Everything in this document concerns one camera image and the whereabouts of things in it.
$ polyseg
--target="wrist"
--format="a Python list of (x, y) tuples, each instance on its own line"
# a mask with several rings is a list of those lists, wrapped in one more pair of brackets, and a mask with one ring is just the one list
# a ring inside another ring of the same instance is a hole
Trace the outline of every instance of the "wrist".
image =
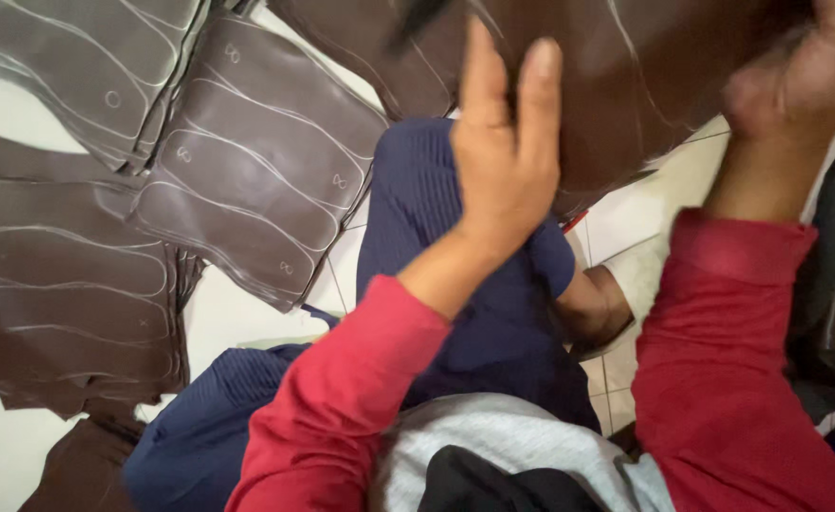
[(448, 233), (466, 246), (472, 260), (483, 267), (496, 269), (515, 253), (524, 238), (510, 235), (497, 226), (479, 226), (464, 221), (456, 223)]

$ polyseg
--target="tile grout line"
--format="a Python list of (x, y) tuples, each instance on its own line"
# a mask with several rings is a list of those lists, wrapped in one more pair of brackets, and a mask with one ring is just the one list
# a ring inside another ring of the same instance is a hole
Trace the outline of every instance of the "tile grout line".
[[(589, 268), (594, 266), (594, 262), (591, 260), (591, 235), (589, 235), (589, 226), (588, 226), (588, 219), (585, 218), (585, 250), (588, 252), (586, 256), (588, 257), (588, 264)], [(604, 374), (604, 389), (607, 389), (607, 374)]]
[(722, 131), (720, 133), (713, 133), (711, 135), (706, 135), (705, 137), (694, 138), (693, 140), (687, 140), (686, 142), (683, 142), (683, 144), (681, 144), (681, 146), (684, 146), (684, 145), (687, 145), (687, 144), (692, 144), (693, 142), (699, 142), (700, 140), (705, 140), (707, 138), (720, 137), (721, 135), (727, 135), (729, 133), (730, 133), (730, 130), (726, 130), (726, 131)]
[(613, 410), (610, 409), (610, 391), (607, 391), (607, 363), (600, 356), (600, 368), (604, 371), (604, 395), (607, 397), (607, 418), (610, 420), (610, 435), (613, 436)]
[(336, 269), (332, 266), (332, 259), (326, 256), (326, 263), (329, 263), (329, 271), (332, 273), (332, 282), (336, 284), (336, 293), (338, 293), (338, 299), (342, 301), (342, 309), (345, 310), (345, 314), (348, 314), (348, 305), (345, 304), (345, 297), (342, 296), (342, 287), (338, 286), (338, 279), (336, 279)]

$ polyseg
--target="red long-sleeve shirt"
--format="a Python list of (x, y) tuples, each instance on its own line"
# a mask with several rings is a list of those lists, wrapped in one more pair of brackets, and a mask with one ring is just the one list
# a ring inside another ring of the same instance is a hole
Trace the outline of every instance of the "red long-sleeve shirt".
[[(636, 433), (677, 510), (835, 510), (835, 456), (781, 375), (794, 274), (814, 239), (797, 225), (678, 217), (632, 385)], [(398, 281), (374, 280), (251, 418), (227, 511), (361, 510), (380, 433), (447, 333)]]

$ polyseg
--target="brown leather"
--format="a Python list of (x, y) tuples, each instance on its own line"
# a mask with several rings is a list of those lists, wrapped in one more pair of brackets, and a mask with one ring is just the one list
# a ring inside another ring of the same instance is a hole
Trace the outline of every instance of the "brown leather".
[[(810, 16), (807, 0), (467, 3), (497, 41), (513, 85), (526, 49), (538, 37), (554, 37), (563, 49), (562, 180), (554, 212), (564, 218), (627, 184), (716, 116), (730, 74)], [(435, 75), (443, 77), (454, 105), (465, 2), (450, 1), (416, 46), (396, 58), (386, 48), (405, 4), (273, 0), (269, 8), (363, 76), (390, 118), (441, 116), (446, 93)]]
[(186, 384), (179, 312), (203, 263), (126, 224), (140, 180), (0, 138), (4, 406), (70, 416)]
[(392, 38), (411, 0), (273, 0), (273, 11), (377, 89), (390, 119), (444, 117), (457, 103), (465, 9), (454, 2), (401, 55)]
[(143, 430), (143, 424), (124, 416), (93, 413), (80, 420), (48, 452), (38, 488), (20, 512), (135, 512), (121, 468)]
[(387, 126), (318, 60), (223, 14), (202, 35), (131, 222), (289, 311), (363, 194)]
[(560, 192), (573, 216), (719, 112), (730, 74), (807, 15), (807, 2), (478, 0), (515, 82), (538, 37), (563, 50)]
[(109, 169), (142, 170), (207, 5), (0, 2), (0, 77), (41, 99)]

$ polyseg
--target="leg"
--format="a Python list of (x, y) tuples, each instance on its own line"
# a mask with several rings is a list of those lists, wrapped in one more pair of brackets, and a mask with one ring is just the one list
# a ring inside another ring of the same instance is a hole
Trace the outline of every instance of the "leg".
[(240, 481), (256, 409), (309, 345), (229, 349), (146, 428), (122, 472), (142, 512), (220, 512)]
[[(397, 274), (458, 220), (451, 125), (446, 119), (409, 121), (380, 140), (370, 221), (357, 265), (358, 297), (374, 275)], [(555, 221), (545, 222), (480, 286), (404, 406), (447, 394), (507, 393), (598, 430), (588, 379), (563, 350), (548, 317), (553, 298), (566, 289), (573, 272), (569, 243)]]

